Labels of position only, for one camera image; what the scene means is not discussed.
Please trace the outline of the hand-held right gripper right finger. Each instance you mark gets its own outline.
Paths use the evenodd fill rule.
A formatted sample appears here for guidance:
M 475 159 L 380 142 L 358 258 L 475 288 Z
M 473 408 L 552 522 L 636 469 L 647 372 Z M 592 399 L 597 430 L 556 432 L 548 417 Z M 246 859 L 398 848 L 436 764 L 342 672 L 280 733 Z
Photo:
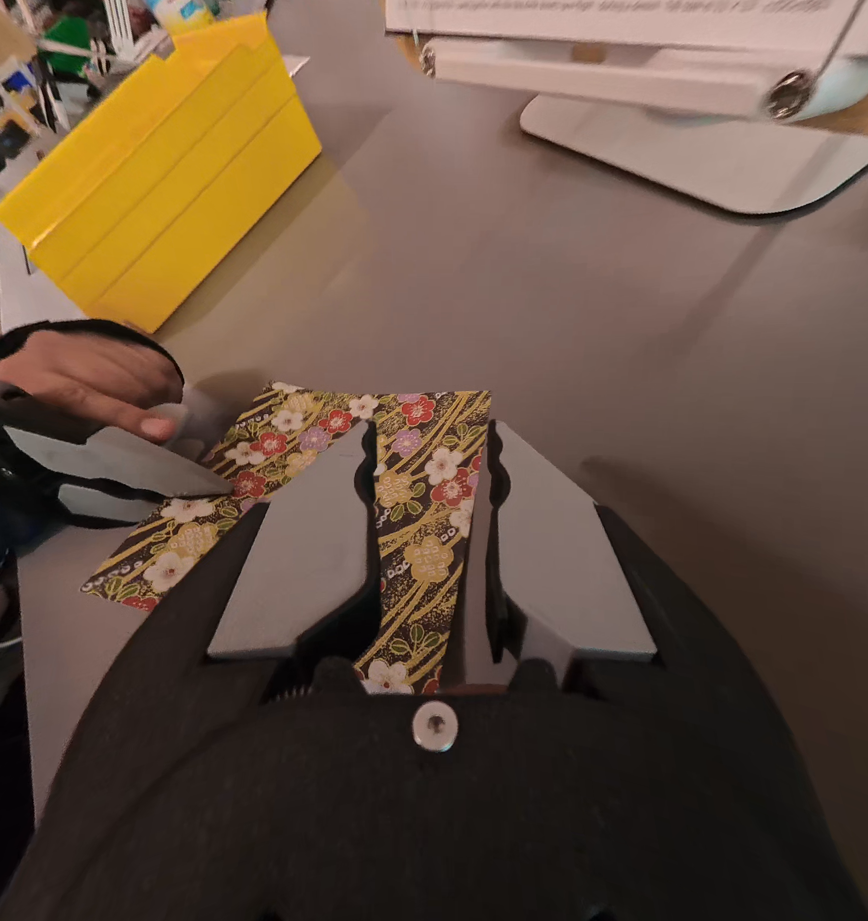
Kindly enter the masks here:
M 486 634 L 493 662 L 652 661 L 657 647 L 595 501 L 507 424 L 486 441 Z

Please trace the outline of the floral patterned origami paper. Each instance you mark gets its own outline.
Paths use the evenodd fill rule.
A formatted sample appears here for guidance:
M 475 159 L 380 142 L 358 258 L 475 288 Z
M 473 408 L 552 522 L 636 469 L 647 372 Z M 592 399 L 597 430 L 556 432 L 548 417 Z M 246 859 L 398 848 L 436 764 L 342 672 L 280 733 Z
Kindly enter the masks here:
M 433 695 L 463 587 L 486 445 L 489 390 L 354 394 L 271 382 L 203 457 L 228 497 L 168 499 L 81 585 L 151 613 L 258 501 L 293 486 L 373 423 L 382 624 L 355 671 L 372 695 Z

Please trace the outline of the white printed sheet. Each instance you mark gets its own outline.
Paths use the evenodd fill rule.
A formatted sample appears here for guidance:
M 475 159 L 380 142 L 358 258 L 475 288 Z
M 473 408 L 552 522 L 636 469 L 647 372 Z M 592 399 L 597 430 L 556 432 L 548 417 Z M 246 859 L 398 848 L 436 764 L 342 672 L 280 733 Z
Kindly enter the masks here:
M 868 2 L 387 1 L 392 32 L 868 56 Z

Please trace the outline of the green plastic item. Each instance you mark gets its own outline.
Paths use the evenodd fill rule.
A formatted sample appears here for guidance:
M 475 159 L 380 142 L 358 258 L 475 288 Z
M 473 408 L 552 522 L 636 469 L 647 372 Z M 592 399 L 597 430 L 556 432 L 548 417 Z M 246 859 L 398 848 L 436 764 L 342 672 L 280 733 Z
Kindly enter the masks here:
M 82 51 L 91 48 L 91 32 L 84 17 L 60 14 L 46 29 L 44 38 Z M 89 58 L 83 54 L 43 51 L 41 58 L 57 78 L 65 81 L 86 80 L 85 68 Z

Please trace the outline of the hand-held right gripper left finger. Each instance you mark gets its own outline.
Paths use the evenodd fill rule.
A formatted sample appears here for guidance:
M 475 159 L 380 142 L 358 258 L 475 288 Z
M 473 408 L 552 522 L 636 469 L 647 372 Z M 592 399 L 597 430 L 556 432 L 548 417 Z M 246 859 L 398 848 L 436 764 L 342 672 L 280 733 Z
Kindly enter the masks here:
M 359 474 L 376 461 L 360 421 L 269 501 L 207 653 L 217 661 L 289 658 L 355 599 L 370 574 L 370 502 Z

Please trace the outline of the white tablet stand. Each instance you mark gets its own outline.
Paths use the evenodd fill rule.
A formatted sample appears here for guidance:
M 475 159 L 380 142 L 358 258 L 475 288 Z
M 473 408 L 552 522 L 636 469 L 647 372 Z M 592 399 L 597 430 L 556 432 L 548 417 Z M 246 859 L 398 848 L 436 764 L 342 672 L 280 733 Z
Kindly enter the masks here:
M 740 216 L 817 204 L 868 169 L 868 129 L 808 127 L 868 96 L 868 55 L 817 69 L 777 52 L 434 37 L 441 82 L 528 91 L 532 137 Z

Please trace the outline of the person's left hand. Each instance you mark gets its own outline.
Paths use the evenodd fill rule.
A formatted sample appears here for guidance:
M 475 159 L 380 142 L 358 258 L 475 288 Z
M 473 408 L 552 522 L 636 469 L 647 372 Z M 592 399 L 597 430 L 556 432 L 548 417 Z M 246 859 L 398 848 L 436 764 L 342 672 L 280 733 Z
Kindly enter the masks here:
M 184 395 L 175 363 L 149 344 L 62 329 L 31 332 L 3 356 L 0 383 L 75 417 L 160 444 L 174 436 L 176 424 L 155 408 L 179 403 Z

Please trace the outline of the white bottle with blue label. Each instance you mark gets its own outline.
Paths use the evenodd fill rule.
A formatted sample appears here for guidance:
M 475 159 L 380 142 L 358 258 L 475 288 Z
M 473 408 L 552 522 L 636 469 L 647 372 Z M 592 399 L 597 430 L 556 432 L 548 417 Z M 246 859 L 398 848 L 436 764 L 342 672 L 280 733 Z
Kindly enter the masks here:
M 157 24 L 170 36 L 206 29 L 217 23 L 209 1 L 145 1 Z

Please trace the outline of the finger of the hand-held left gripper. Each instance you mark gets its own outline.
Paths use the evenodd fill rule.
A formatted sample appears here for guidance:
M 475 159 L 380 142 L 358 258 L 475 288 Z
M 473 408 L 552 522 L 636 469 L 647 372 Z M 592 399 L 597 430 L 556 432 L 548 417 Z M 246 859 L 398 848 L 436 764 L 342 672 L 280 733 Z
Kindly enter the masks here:
M 105 479 L 158 496 L 228 496 L 233 485 L 203 466 L 121 429 L 104 427 L 83 443 L 4 426 L 17 449 L 45 469 Z
M 189 496 L 116 496 L 74 483 L 56 485 L 61 518 L 79 527 L 123 527 L 136 524 L 172 499 Z

